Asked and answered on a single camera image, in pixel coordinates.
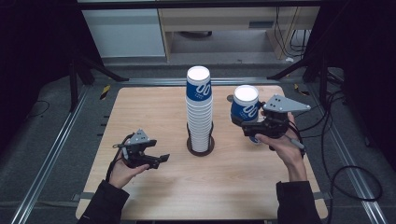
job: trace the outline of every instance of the gray floor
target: gray floor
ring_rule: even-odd
[[[221,77],[268,77],[281,71],[289,62],[275,59],[269,48],[264,32],[214,32],[205,38],[191,38],[178,35],[174,44],[173,54],[168,63],[137,63],[131,66],[109,65],[108,68],[124,77],[160,78],[185,77],[187,69],[196,64],[205,65],[213,78]],[[105,130],[107,117],[120,88],[128,86],[116,83],[108,77],[93,71],[95,83],[90,87],[79,85],[79,91],[87,91],[85,102],[78,113],[67,139],[40,191],[35,205],[26,223],[75,223],[76,207],[71,197],[83,191],[85,181],[90,172],[93,158]],[[297,116],[300,129],[314,124],[322,116],[317,104],[316,91],[318,83],[304,84],[301,75],[304,69],[285,77],[280,85],[286,96],[299,102],[310,104],[313,109],[306,114]],[[299,84],[300,91],[309,91],[303,95],[294,89],[293,83]],[[111,85],[105,100],[100,100],[103,87]],[[21,126],[9,144],[7,154],[0,159],[0,223],[9,223],[21,200],[25,197],[36,174],[40,171],[44,160],[57,140],[59,131],[69,116],[70,106],[68,78],[61,78],[45,86],[38,97],[39,102],[32,108],[30,117]],[[339,87],[329,85],[334,92]],[[388,223],[396,223],[396,176],[382,153],[374,147],[364,144],[364,134],[351,114],[348,105],[338,100],[332,107],[332,132],[324,136],[325,161],[331,175],[345,165],[344,156],[338,149],[340,142],[332,138],[332,133],[339,133],[341,143],[347,148],[354,162],[372,172],[380,181],[384,194],[377,201]],[[302,136],[320,134],[322,124],[303,132]],[[308,147],[307,155],[313,166],[315,176],[322,191],[330,190],[330,181],[325,175],[321,160],[320,137],[305,138]],[[366,178],[371,191],[376,194],[376,184]],[[337,184],[348,192],[355,189],[347,173],[337,177]],[[50,206],[48,203],[64,203],[61,206]],[[370,220],[367,204],[348,198],[338,190],[333,195],[332,223],[383,223]]]

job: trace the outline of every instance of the sleeve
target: sleeve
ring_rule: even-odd
[[[102,180],[78,224],[120,224],[122,208],[129,194]]]
[[[308,181],[276,184],[277,218],[279,224],[322,223],[315,207],[315,199]]]

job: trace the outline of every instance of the wooden table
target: wooden table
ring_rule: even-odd
[[[105,178],[108,164],[117,152],[112,146],[142,128],[148,137],[158,141],[145,153],[155,157],[170,153],[170,158],[158,170],[148,170],[124,187],[131,196],[122,219],[276,219],[276,182],[288,181],[287,169],[268,146],[253,145],[242,129],[231,123],[231,103],[226,97],[236,87],[212,88],[212,136],[216,144],[205,157],[193,156],[187,150],[185,87],[121,89],[84,192],[95,192]],[[257,88],[261,101],[267,101],[274,93],[283,94],[278,86]],[[304,162],[311,187],[317,192],[318,183],[307,156]],[[89,200],[80,200],[77,217],[88,203]],[[316,205],[320,217],[325,218],[324,201],[316,200]]]

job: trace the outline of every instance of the human hand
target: human hand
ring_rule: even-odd
[[[112,186],[122,189],[126,184],[131,181],[136,175],[143,173],[149,168],[148,164],[138,166],[134,169],[129,168],[121,158],[122,151],[120,151],[117,161],[114,164],[113,171],[110,175],[108,183]]]
[[[291,122],[295,123],[294,116],[291,113],[288,113],[288,118]],[[255,135],[255,138],[274,148],[279,158],[288,168],[290,181],[305,181],[307,180],[307,176],[300,149],[288,138],[298,139],[298,137],[291,129],[288,129],[285,135],[275,139],[258,133]]]

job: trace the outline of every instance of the metal bar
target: metal bar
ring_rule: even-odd
[[[310,92],[315,92],[313,87],[308,84],[307,85]],[[316,103],[319,104],[319,100],[315,94],[312,94]],[[320,107],[320,112],[324,115],[323,108]],[[333,124],[330,127],[330,133],[332,137],[332,141],[335,144],[335,148],[337,149],[338,155],[341,158],[341,161],[344,165],[357,165],[353,157],[350,155],[349,150],[347,149],[346,144],[341,137],[341,134],[338,132],[336,126]],[[356,193],[361,198],[374,198],[374,194],[371,191],[369,185],[367,184],[362,172],[360,170],[346,170],[350,181],[352,182],[353,187],[356,190]],[[363,208],[366,210],[367,216],[370,218],[372,223],[376,224],[387,224],[388,221],[384,216],[379,204],[377,202],[361,202]]]
[[[66,141],[75,121],[78,116],[82,105],[84,104],[86,95],[88,90],[90,89],[89,86],[83,86],[85,88],[82,89],[81,94],[79,96],[79,103],[74,111],[70,112],[64,122],[64,126],[60,130],[58,136],[53,143],[47,158],[44,160],[40,170],[35,177],[35,181],[33,182],[32,186],[29,188],[28,192],[24,196],[21,204],[18,206],[14,217],[12,218],[11,223],[25,223],[27,218],[29,217],[30,213],[32,212],[33,207],[35,206],[35,202],[44,188],[44,185],[47,182],[47,179],[50,175],[50,172],[58,159],[59,154],[62,151],[64,146],[64,142]]]
[[[142,1],[58,4],[57,7],[78,7],[81,10],[197,7],[321,7],[329,4],[337,4],[342,2],[345,2],[345,0]]]
[[[275,85],[280,83],[301,82],[302,77],[290,77],[281,80],[270,80],[266,77],[212,77],[210,79],[213,86],[234,86],[234,85]],[[118,82],[116,84],[127,86],[185,86],[186,78],[130,78],[129,81]]]

